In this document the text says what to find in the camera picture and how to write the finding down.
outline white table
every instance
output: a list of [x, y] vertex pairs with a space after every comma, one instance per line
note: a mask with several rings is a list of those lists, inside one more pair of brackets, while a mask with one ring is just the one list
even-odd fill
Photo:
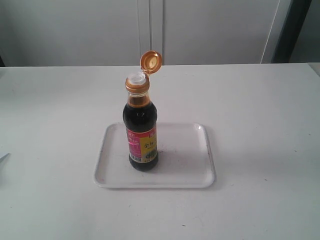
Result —
[[138, 69], [0, 69], [2, 240], [320, 239], [320, 78], [308, 64], [163, 66], [150, 80], [158, 121], [207, 126], [216, 182], [100, 188], [104, 132]]

